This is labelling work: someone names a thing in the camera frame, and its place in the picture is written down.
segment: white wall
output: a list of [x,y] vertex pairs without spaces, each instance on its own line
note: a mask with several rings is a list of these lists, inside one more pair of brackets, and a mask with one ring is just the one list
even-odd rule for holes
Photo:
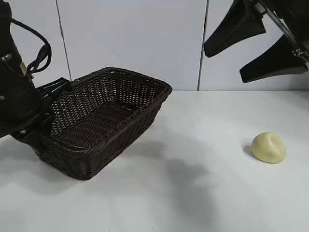
[[206,0],[58,0],[73,78],[107,66],[196,90]]
[[[219,26],[233,0],[210,0],[206,38]],[[270,77],[243,84],[239,70],[270,48],[282,35],[268,16],[267,33],[244,40],[212,58],[204,57],[201,90],[309,90],[309,73]]]
[[[34,75],[35,85],[40,86],[60,77],[68,78],[55,0],[7,0],[6,2],[11,5],[13,18],[34,28],[52,46],[52,63],[48,69]],[[25,64],[28,65],[35,60],[43,43],[35,35],[18,26],[12,25],[11,31],[16,46]]]

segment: yellow dough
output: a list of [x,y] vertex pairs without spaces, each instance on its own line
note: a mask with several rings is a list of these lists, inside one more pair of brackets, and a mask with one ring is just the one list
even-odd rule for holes
[[286,150],[281,138],[273,132],[256,136],[252,142],[254,156],[267,163],[280,163],[286,158]]

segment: white table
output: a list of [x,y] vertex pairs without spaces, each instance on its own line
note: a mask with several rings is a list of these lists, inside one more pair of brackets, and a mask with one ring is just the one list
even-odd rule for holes
[[[174,92],[153,126],[87,182],[0,140],[1,232],[309,231],[309,93]],[[247,152],[259,133],[287,159]]]

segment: wicker basket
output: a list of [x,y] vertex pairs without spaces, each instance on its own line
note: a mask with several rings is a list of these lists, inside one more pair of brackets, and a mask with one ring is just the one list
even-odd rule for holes
[[41,160],[68,176],[89,180],[153,123],[172,92],[148,76],[105,68],[73,81],[73,92],[53,104],[52,133],[39,133]]

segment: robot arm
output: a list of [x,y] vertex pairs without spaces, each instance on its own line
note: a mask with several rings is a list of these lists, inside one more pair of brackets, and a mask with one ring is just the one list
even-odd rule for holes
[[[44,42],[37,58],[26,68],[11,36],[10,26],[15,23],[38,36]],[[51,46],[32,28],[12,19],[9,3],[0,0],[0,138],[12,134],[19,140],[31,136],[33,130],[51,129],[51,104],[63,91],[71,91],[68,80],[60,78],[35,88],[33,74],[45,70],[51,62]]]
[[255,35],[266,33],[265,14],[282,30],[283,36],[264,54],[240,70],[244,83],[283,74],[303,74],[309,62],[309,1],[234,0],[217,30],[204,44],[212,57]]

